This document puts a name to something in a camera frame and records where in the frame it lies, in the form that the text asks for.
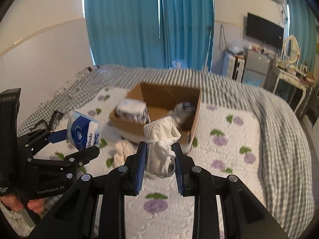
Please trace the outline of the person's left hand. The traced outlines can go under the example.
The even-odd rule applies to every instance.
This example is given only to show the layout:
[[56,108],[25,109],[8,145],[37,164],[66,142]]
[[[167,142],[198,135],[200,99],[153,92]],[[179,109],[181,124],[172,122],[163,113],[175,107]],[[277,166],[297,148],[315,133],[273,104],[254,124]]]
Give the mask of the person's left hand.
[[[15,212],[20,212],[24,208],[22,202],[15,194],[1,196],[1,202]],[[44,199],[30,200],[28,208],[35,213],[41,213],[44,210]]]

